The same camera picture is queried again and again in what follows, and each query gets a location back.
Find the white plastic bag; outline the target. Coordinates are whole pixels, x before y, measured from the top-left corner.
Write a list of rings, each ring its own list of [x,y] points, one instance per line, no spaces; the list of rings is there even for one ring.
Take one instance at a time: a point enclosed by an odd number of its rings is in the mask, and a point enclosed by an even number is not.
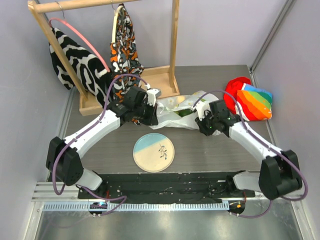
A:
[[[157,100],[157,118],[158,125],[152,125],[150,128],[153,130],[167,128],[184,128],[188,130],[198,130],[199,127],[196,123],[198,114],[194,111],[192,114],[185,117],[179,117],[174,111],[191,109],[197,100],[205,102],[209,105],[211,102],[218,101],[219,99],[212,93],[204,95],[205,92],[200,90],[190,95],[179,95],[167,97]]]

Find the green fake fruit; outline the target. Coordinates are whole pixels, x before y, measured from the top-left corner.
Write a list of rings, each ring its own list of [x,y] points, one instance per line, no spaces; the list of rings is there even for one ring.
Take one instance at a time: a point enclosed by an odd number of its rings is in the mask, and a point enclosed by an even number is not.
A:
[[[181,109],[181,110],[178,110],[178,111],[174,111],[174,113],[176,115],[178,115],[180,118],[183,118],[185,116],[188,116],[188,115],[192,114],[193,111],[191,109]]]

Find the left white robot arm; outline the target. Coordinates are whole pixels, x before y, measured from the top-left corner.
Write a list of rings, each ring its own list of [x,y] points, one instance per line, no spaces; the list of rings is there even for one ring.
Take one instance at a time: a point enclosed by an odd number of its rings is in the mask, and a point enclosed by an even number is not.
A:
[[[60,180],[64,186],[77,185],[89,191],[93,198],[102,199],[107,192],[106,184],[96,172],[84,168],[81,159],[98,141],[126,122],[138,120],[146,126],[157,125],[160,95],[157,88],[144,90],[133,86],[123,99],[110,102],[96,119],[76,133],[64,139],[54,137],[45,164],[52,181]]]

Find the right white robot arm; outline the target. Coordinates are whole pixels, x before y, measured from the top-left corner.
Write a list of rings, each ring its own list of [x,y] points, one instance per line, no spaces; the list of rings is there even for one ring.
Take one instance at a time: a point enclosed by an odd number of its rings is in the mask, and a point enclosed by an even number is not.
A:
[[[239,143],[260,163],[259,172],[241,171],[232,177],[225,186],[230,197],[236,198],[244,190],[250,190],[275,200],[303,187],[298,156],[265,140],[241,116],[228,110],[223,100],[209,103],[198,100],[193,109],[202,134],[211,136],[220,132]]]

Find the blue cream ceramic plate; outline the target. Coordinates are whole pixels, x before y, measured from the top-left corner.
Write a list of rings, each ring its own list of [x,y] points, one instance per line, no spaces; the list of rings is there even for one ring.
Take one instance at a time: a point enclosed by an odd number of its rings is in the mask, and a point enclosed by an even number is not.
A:
[[[160,133],[140,137],[132,151],[135,164],[145,172],[158,173],[167,169],[175,157],[172,141]]]

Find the wooden clothes rack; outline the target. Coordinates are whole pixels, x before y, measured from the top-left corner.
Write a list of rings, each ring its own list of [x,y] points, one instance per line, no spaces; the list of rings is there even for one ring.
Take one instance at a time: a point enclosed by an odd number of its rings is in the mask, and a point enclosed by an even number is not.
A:
[[[54,36],[49,21],[45,19],[45,13],[67,11],[74,9],[82,9],[89,7],[97,7],[112,4],[125,3],[124,0],[66,0],[49,3],[37,3],[34,0],[29,0],[27,6],[29,11],[34,16],[38,25],[42,29],[48,42],[51,44],[57,57],[64,66],[67,74],[70,76],[72,82],[80,93],[79,111],[83,116],[99,114],[102,108],[98,106],[98,102],[94,97],[88,95],[84,85],[78,78],[75,70],[69,63],[69,60],[61,48],[58,40]],[[176,67],[176,47],[178,36],[178,22],[179,22],[179,6],[178,0],[172,1],[172,17],[171,17],[171,44],[170,44],[170,65],[151,67],[142,73],[142,76],[147,80],[151,86],[161,90],[161,98],[174,97],[180,94],[179,87],[175,77]]]

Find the red white cloth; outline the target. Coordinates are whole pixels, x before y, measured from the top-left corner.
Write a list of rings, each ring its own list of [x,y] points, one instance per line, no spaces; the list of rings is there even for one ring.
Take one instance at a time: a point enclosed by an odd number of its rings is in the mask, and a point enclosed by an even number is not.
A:
[[[225,87],[225,93],[223,95],[223,100],[226,103],[227,108],[233,113],[236,113],[236,103],[234,100],[237,99],[237,92],[238,90],[241,90],[244,84],[251,85],[251,80],[247,77],[240,76],[236,77],[232,80],[230,80],[226,87]]]

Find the rainbow striped cloth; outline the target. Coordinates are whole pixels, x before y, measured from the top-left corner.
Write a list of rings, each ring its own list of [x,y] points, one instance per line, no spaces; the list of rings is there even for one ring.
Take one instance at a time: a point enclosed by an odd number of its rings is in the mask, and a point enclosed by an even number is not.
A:
[[[261,88],[244,83],[236,92],[239,108],[245,121],[265,121],[272,118],[273,95]]]

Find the orange grey camouflage cloth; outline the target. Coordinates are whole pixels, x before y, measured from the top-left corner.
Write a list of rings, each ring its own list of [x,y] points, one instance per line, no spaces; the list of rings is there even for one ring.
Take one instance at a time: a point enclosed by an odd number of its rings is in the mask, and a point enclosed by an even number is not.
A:
[[[113,78],[123,74],[140,76],[144,71],[138,58],[133,21],[124,4],[117,19],[115,42],[110,43],[110,63]],[[117,101],[121,101],[132,86],[141,86],[140,80],[133,76],[124,76],[115,81],[112,88],[119,97]]]

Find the black white zebra cloth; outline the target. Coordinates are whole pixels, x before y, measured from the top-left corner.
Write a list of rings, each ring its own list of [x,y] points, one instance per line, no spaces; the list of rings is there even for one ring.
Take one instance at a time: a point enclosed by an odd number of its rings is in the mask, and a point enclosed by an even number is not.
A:
[[[70,65],[81,81],[84,89],[91,93],[103,107],[108,89],[111,89],[108,99],[118,100],[115,89],[111,87],[114,78],[112,71],[108,72],[101,60],[86,48],[79,45],[60,29],[52,27],[55,38],[66,55]]]

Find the cream clothes hanger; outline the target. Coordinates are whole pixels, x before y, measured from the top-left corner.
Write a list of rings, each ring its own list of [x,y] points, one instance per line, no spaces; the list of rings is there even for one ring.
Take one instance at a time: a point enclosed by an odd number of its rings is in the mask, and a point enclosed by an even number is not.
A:
[[[112,36],[111,36],[111,43],[113,44],[116,41],[116,32],[117,32],[117,21],[118,16],[121,9],[124,7],[123,4],[120,4],[118,8],[114,11],[114,18],[113,18],[113,25],[112,25]]]

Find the pink clothes hanger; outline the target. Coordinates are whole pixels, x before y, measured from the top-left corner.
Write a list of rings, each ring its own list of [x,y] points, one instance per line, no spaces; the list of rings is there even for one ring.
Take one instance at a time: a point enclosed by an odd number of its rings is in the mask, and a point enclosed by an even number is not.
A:
[[[51,27],[52,21],[60,22],[61,24],[68,27],[72,32],[74,32],[95,54],[95,56],[101,61],[104,68],[107,70],[108,73],[111,72],[110,68],[108,67],[106,61],[103,59],[103,57],[100,55],[100,53],[96,50],[96,48],[72,25],[70,25],[66,20],[58,18],[58,17],[52,17],[48,20],[48,24]]]

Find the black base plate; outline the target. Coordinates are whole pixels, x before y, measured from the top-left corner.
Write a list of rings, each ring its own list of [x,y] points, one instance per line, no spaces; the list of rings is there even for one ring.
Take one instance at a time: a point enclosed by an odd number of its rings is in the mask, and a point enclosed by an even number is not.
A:
[[[102,184],[93,194],[84,189],[79,199],[111,198],[127,204],[210,204],[226,198],[253,198],[253,190],[237,190],[235,172],[119,173],[101,175]]]

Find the aluminium rail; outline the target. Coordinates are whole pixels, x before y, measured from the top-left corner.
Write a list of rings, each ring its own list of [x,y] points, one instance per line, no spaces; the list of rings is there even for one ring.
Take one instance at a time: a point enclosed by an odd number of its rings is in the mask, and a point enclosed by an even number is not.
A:
[[[63,202],[78,199],[79,189],[66,186],[61,195],[54,192],[52,182],[37,182],[31,200],[33,202]]]

